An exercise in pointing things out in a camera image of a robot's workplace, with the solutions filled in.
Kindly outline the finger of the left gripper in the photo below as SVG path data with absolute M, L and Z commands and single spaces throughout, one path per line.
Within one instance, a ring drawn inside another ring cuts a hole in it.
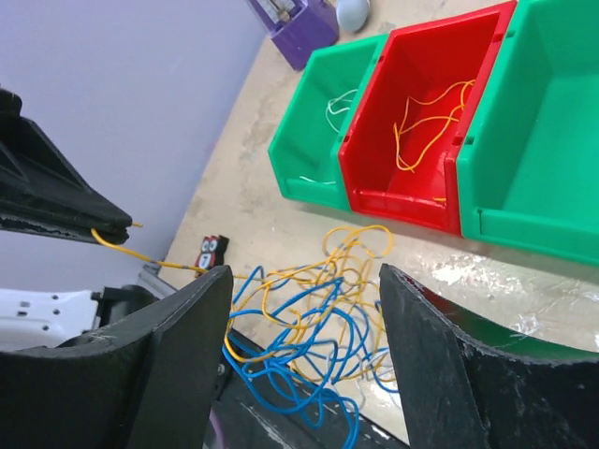
M 132 218 L 93 189 L 32 120 L 22 99 L 1 90 L 1 229 L 121 245 Z

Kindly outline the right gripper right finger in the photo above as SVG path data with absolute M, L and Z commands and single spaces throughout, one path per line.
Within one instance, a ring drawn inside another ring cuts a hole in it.
M 379 271 L 413 448 L 595 448 L 598 355 L 525 335 Z

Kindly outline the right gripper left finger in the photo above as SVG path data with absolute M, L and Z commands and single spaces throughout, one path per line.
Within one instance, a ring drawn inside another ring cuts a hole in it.
M 2 353 L 2 446 L 201 447 L 232 288 L 220 266 L 56 348 Z

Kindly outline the green bin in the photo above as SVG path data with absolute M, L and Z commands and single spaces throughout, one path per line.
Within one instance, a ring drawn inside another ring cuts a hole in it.
M 269 146 L 283 197 L 349 210 L 338 153 L 388 33 L 311 55 Z
M 521 1 L 457 160 L 467 239 L 598 262 L 598 5 Z

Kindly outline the red bin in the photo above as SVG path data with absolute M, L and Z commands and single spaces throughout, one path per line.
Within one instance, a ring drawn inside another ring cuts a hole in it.
M 460 235 L 457 159 L 515 8 L 389 34 L 339 150 L 353 212 Z

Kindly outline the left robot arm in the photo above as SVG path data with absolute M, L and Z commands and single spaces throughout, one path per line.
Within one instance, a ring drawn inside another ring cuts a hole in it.
M 1 228 L 4 231 L 111 244 L 128 238 L 131 217 L 91 187 L 50 138 L 22 116 L 22 99 L 1 91 Z M 2 289 L 1 348 L 45 346 L 114 323 L 156 301 L 137 285 L 99 291 Z

